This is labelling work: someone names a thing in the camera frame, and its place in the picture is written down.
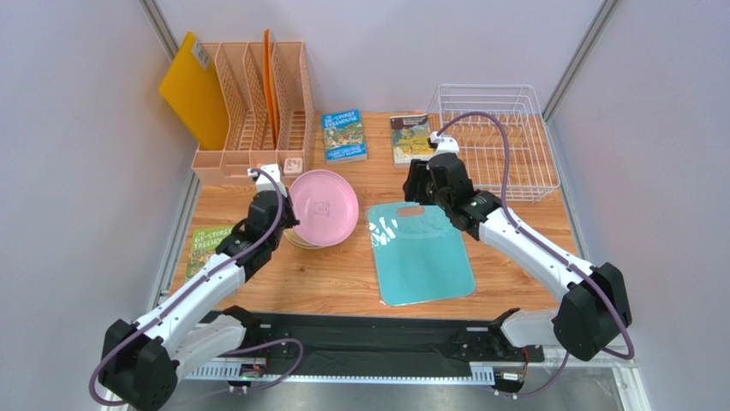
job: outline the stack of plates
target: stack of plates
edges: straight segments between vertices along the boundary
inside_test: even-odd
[[[329,170],[302,174],[289,190],[299,225],[284,235],[294,245],[307,249],[330,247],[347,239],[360,213],[352,186]]]
[[[306,248],[307,250],[316,250],[319,248],[322,248],[322,246],[315,246],[311,242],[308,242],[301,238],[294,229],[285,229],[284,230],[284,237],[286,237],[287,240],[289,240],[292,244],[294,244],[297,247]]]

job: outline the desk organizer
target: desk organizer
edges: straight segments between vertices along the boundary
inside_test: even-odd
[[[203,43],[215,62],[228,110],[222,151],[198,147],[193,170],[203,184],[252,184],[250,167],[277,163],[291,184],[312,167],[314,101],[302,42],[273,45],[272,65],[279,111],[273,146],[264,97],[263,43]]]
[[[431,128],[469,111],[486,111],[505,126],[510,143],[507,200],[542,200],[560,185],[553,163],[552,142],[532,86],[444,84],[428,109]],[[487,118],[459,120],[446,134],[458,141],[475,188],[500,195],[505,151],[499,129]]]

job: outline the green book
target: green book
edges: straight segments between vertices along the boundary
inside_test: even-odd
[[[230,234],[232,225],[211,227],[209,229],[193,230],[193,240],[190,242],[190,258],[188,269],[185,271],[187,282],[203,268],[211,255],[215,254],[215,247]]]

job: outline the wire dish rack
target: wire dish rack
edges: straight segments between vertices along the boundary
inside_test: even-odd
[[[505,126],[510,143],[508,201],[542,200],[560,186],[551,139],[532,86],[443,84],[428,109],[433,129],[469,111],[486,111]],[[500,130],[486,117],[471,116],[446,134],[459,144],[459,157],[475,188],[500,193],[505,149]]]

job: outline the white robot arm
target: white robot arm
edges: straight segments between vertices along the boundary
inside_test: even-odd
[[[194,330],[216,304],[271,260],[284,229],[298,224],[279,167],[261,169],[272,180],[256,181],[258,193],[248,216],[233,227],[203,268],[151,312],[132,324],[119,319],[107,330],[102,351],[106,362],[100,364],[99,382],[135,408],[162,407],[185,376],[240,347],[247,328],[258,328],[258,319],[233,306]],[[283,196],[279,218],[277,191]],[[93,381],[90,391],[96,394]]]
[[[437,205],[455,228],[516,261],[560,302],[558,310],[510,310],[500,316],[496,321],[507,351],[559,344],[578,359],[590,360],[620,330],[611,310],[577,271],[591,273],[588,277],[628,327],[631,310],[621,272],[610,263],[599,268],[568,253],[524,223],[514,211],[502,207],[500,198],[475,190],[457,152],[442,150],[428,161],[413,161],[404,184],[405,200]]]

